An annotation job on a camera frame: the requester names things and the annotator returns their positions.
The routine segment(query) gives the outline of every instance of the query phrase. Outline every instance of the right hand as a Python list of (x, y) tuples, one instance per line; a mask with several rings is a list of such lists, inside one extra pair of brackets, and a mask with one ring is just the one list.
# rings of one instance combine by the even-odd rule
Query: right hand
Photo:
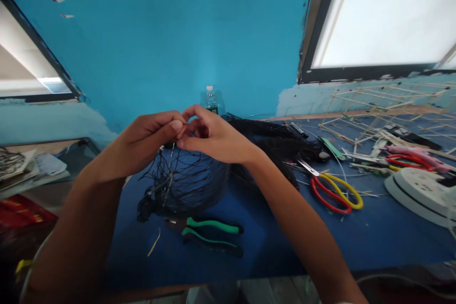
[(177, 145), (188, 151), (198, 151), (220, 162), (244, 164), (259, 150), (245, 136), (215, 113), (199, 104), (187, 108), (182, 117), (188, 122), (178, 134)]

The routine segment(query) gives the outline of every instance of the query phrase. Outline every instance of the paper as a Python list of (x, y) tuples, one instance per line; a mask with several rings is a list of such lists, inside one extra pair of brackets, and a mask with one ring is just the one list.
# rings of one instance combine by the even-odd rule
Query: paper
[(63, 161), (50, 153), (37, 154), (35, 160), (38, 164), (39, 173), (42, 175), (54, 176), (67, 169), (67, 165)]

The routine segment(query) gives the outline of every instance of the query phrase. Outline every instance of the blue tablecloth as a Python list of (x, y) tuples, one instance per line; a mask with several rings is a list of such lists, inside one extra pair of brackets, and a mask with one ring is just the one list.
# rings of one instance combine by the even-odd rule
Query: blue tablecloth
[[(319, 122), (321, 120), (302, 124), (316, 126)], [(318, 136), (331, 138), (338, 148), (352, 150), (352, 146), (335, 139), (330, 133), (311, 127), (306, 129)], [(354, 134), (347, 127), (340, 127), (341, 130), (346, 135)], [(372, 144), (367, 142), (359, 148), (359, 152), (369, 154)], [(335, 160), (314, 167), (320, 171), (330, 169), (331, 173), (341, 174)], [(347, 162), (343, 163), (343, 168), (347, 175), (359, 174)], [(232, 178), (225, 197), (204, 213), (206, 217), (236, 222), (244, 227), (245, 233), (239, 236), (211, 228), (203, 232), (214, 238), (229, 239), (241, 246), (244, 256), (237, 259), (208, 252), (195, 243), (183, 244), (181, 236), (170, 231), (158, 216), (152, 215), (145, 223), (138, 222), (137, 204), (150, 185), (150, 180), (138, 181), (141, 174), (133, 176), (122, 192), (104, 277), (106, 289), (133, 290), (305, 273), (259, 193), (247, 190)], [(297, 173), (296, 176), (302, 181), (307, 180), (302, 174)], [(371, 174), (348, 177), (349, 183), (357, 190), (371, 190), (377, 194), (387, 193), (383, 180)], [(323, 207), (311, 195), (308, 186), (301, 184), (300, 193), (324, 220), (352, 271), (441, 263), (454, 259), (456, 242), (446, 228), (417, 216), (389, 195), (363, 197), (364, 208), (354, 210), (341, 222), (341, 215), (330, 213)], [(158, 228), (161, 229), (161, 238), (154, 252), (147, 257), (158, 236)]]

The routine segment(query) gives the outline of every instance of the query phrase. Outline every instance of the hand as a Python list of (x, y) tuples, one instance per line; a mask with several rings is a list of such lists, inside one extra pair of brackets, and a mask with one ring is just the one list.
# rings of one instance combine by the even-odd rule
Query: hand
[(177, 145), (188, 151), (199, 151), (220, 162), (243, 164), (259, 150), (245, 136), (215, 113), (198, 104), (187, 108), (182, 116), (197, 116), (178, 135)]
[(92, 179), (113, 181), (143, 170), (162, 145), (175, 140), (183, 124), (178, 111), (138, 116), (87, 166)]

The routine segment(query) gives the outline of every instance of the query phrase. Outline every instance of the white power strip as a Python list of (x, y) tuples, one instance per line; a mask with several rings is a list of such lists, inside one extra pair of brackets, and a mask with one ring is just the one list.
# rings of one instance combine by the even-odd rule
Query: white power strip
[(388, 177), (385, 187), (407, 209), (450, 228), (456, 226), (456, 187), (447, 188), (437, 183), (441, 178), (425, 170), (404, 168)]

